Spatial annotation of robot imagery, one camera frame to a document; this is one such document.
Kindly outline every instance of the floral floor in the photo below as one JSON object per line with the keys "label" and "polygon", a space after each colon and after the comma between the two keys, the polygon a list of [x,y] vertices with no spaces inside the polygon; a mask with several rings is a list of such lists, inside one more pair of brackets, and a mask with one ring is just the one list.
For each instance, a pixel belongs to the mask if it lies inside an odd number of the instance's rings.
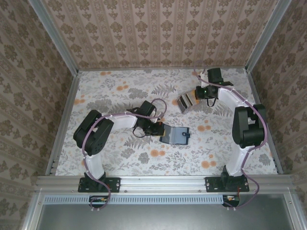
{"label": "floral floor", "polygon": [[[144,100],[166,100],[163,122],[189,127],[188,145],[168,145],[158,137],[136,138],[131,129],[111,133],[102,150],[107,175],[210,175],[220,174],[232,153],[232,112],[220,101],[210,108],[198,104],[181,114],[177,98],[201,83],[190,69],[85,71],[81,77],[65,136],[56,175],[83,175],[81,150],[72,136],[88,112],[124,112]],[[223,69],[224,81],[231,81],[249,101],[254,101],[244,69]],[[164,105],[156,102],[158,112]],[[248,174],[277,174],[268,145],[256,150],[246,164]]]}

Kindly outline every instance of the robotic arm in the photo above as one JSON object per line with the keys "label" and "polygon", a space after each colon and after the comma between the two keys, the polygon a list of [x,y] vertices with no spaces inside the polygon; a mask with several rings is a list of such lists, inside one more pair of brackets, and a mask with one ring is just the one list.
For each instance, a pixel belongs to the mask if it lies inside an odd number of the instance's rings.
{"label": "robotic arm", "polygon": [[[224,82],[220,68],[209,69],[207,72],[208,74],[201,74],[203,80],[217,85],[233,86],[230,82]],[[264,140],[262,122],[249,106],[227,89],[208,85],[206,83],[204,84],[202,82],[202,86],[196,87],[195,98],[198,100],[206,99],[208,106],[209,99],[214,99],[212,106],[214,106],[215,101],[219,99],[233,112],[233,154],[226,166],[224,166],[220,180],[215,180],[211,188],[215,190],[215,192],[217,192],[217,189],[236,191],[238,186],[242,187],[242,185],[247,182],[247,179],[241,171],[241,167],[248,150],[255,146],[259,146]],[[262,104],[253,104],[252,106],[259,112],[261,117],[266,120],[264,106]]]}
{"label": "robotic arm", "polygon": [[[165,131],[162,122],[156,122],[157,119],[137,117],[137,115],[150,116],[154,110],[156,110],[156,107],[152,103],[145,101],[139,108],[128,109],[125,113],[111,115],[102,119],[97,124],[96,130],[90,133],[84,148],[87,153],[85,160],[88,170],[95,179],[101,180],[106,176],[101,163],[100,152],[111,132],[121,128],[134,128],[135,130],[137,127],[140,127],[146,136],[164,135]],[[97,110],[92,110],[77,128],[73,139],[77,142],[79,148],[82,148],[85,136],[91,126],[101,117],[101,113]]]}

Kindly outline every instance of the patterned wallpaper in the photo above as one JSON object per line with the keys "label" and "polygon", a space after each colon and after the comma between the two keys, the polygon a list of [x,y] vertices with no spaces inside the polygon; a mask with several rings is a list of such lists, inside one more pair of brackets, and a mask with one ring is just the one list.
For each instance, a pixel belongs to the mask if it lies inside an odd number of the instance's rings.
{"label": "patterned wallpaper", "polygon": [[307,213],[307,1],[291,2],[252,75],[283,169]]}
{"label": "patterned wallpaper", "polygon": [[277,0],[43,0],[80,69],[244,66]]}
{"label": "patterned wallpaper", "polygon": [[72,75],[26,0],[0,1],[0,229],[18,229],[45,174]]}

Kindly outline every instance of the wire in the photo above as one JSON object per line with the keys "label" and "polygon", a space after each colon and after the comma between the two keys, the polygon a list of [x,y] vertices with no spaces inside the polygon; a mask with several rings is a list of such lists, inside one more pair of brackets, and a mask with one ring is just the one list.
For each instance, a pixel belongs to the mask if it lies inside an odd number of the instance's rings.
{"label": "wire", "polygon": [[248,159],[249,154],[250,154],[253,150],[256,150],[256,149],[261,148],[261,147],[264,146],[265,143],[267,142],[267,140],[268,140],[267,125],[266,125],[266,123],[265,123],[263,117],[260,115],[260,113],[259,113],[259,112],[258,112],[258,111],[257,111],[257,110],[256,110],[256,109],[255,109],[255,108],[254,108],[254,107],[253,107],[253,106],[252,106],[252,105],[241,95],[241,94],[239,94],[238,91],[236,91],[235,89],[231,89],[231,88],[229,88],[229,87],[223,86],[223,85],[213,84],[213,83],[210,83],[210,82],[208,82],[208,81],[203,80],[200,76],[198,76],[198,74],[197,74],[197,72],[196,72],[196,69],[195,69],[195,66],[194,66],[194,72],[196,73],[196,74],[195,74],[196,77],[197,77],[199,80],[201,80],[202,82],[204,82],[204,83],[206,83],[206,84],[209,84],[209,85],[217,86],[217,87],[219,87],[219,88],[226,89],[226,90],[228,90],[228,91],[234,93],[236,96],[238,96],[238,98],[239,98],[243,103],[245,103],[246,105],[248,105],[248,106],[253,110],[253,112],[259,117],[259,120],[260,120],[261,123],[262,123],[263,129],[264,129],[264,139],[263,139],[263,142],[262,142],[260,145],[255,146],[255,147],[252,147],[252,148],[250,148],[250,149],[247,151],[247,153],[246,153],[246,155],[245,155],[245,158],[244,158],[244,160],[243,160],[243,162],[242,162],[242,165],[241,165],[241,172],[246,176],[246,178],[250,179],[252,182],[254,182],[254,183],[256,184],[257,189],[256,189],[254,195],[252,196],[252,198],[251,198],[250,200],[248,200],[247,202],[245,202],[244,204],[242,204],[242,205],[239,205],[239,206],[237,206],[237,207],[233,207],[233,206],[231,206],[230,204],[228,204],[228,203],[225,202],[225,203],[226,203],[227,205],[229,205],[232,209],[244,207],[245,205],[247,205],[249,202],[251,202],[251,201],[256,197],[256,195],[257,195],[258,192],[259,192],[260,186],[259,186],[259,184],[258,184],[257,181],[255,181],[253,178],[251,178],[250,176],[248,176],[248,175],[244,172],[243,168],[244,168],[244,165],[245,165],[245,163],[246,163],[246,161],[247,161],[247,159]]}
{"label": "wire", "polygon": [[[127,112],[124,112],[124,113],[119,113],[119,114],[107,114],[107,115],[103,115],[102,117],[100,117],[99,119],[97,119],[97,120],[94,122],[94,124],[90,127],[90,129],[88,130],[87,134],[85,135],[85,138],[84,138],[83,144],[82,144],[82,154],[83,154],[84,166],[85,166],[85,168],[86,168],[86,173],[87,173],[87,175],[88,175],[92,180],[94,180],[94,181],[100,183],[101,185],[103,185],[103,186],[107,189],[107,191],[108,191],[108,198],[107,198],[105,204],[102,205],[99,209],[105,208],[105,207],[107,206],[107,204],[109,203],[109,201],[110,201],[110,199],[111,199],[111,190],[110,190],[110,188],[109,188],[105,183],[103,183],[102,181],[97,180],[97,179],[91,174],[91,172],[89,171],[88,165],[87,165],[87,163],[86,163],[87,154],[86,154],[86,152],[85,152],[85,144],[86,144],[86,142],[87,142],[87,140],[88,140],[88,137],[90,136],[91,132],[94,130],[94,128],[96,127],[96,125],[97,125],[101,120],[103,120],[103,119],[105,119],[105,118],[107,118],[107,117],[110,117],[110,116],[112,116],[112,117],[117,117],[117,116],[123,116],[123,115],[131,115],[131,116],[138,116],[138,117],[147,118],[147,119],[162,118],[162,117],[164,116],[164,114],[166,113],[166,111],[167,111],[167,104],[166,104],[166,102],[165,102],[163,99],[160,99],[160,98],[153,99],[152,103],[153,103],[154,101],[157,101],[157,100],[162,101],[162,102],[164,103],[164,105],[165,105],[164,111],[163,111],[159,116],[153,116],[153,117],[151,117],[151,116],[143,116],[143,115],[133,114],[133,113],[129,113],[129,112],[128,112],[128,113],[127,113]],[[94,208],[94,207],[92,206],[92,203],[93,203],[93,202],[90,203],[90,206],[91,206],[92,210],[97,209],[97,208]]]}
{"label": "wire", "polygon": [[212,104],[212,105],[209,105],[209,99],[207,99],[207,105],[208,105],[209,107],[213,107],[213,106],[215,105],[215,102],[216,102],[216,98],[214,99],[213,104]]}
{"label": "wire", "polygon": [[154,108],[154,115],[153,116],[155,116],[157,114],[157,108],[155,107]]}
{"label": "wire", "polygon": [[132,131],[132,134],[133,134],[136,138],[143,138],[144,136],[146,136],[146,134],[144,134],[143,136],[137,136],[137,135],[135,135],[134,131],[135,131],[136,128],[137,128],[137,127],[135,127],[135,128],[133,129],[133,131]]}

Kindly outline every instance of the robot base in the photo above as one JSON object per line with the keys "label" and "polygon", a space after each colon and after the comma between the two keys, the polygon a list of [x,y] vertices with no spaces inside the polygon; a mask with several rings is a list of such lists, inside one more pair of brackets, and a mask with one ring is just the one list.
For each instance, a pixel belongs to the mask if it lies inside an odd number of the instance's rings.
{"label": "robot base", "polygon": [[226,166],[221,176],[205,177],[207,193],[249,192],[248,180],[244,175],[229,176]]}
{"label": "robot base", "polygon": [[[107,193],[107,189],[100,183],[92,180],[86,173],[85,177],[80,178],[78,192],[79,193]],[[119,193],[120,178],[119,177],[106,177],[106,173],[99,179],[105,183],[112,193]]]}

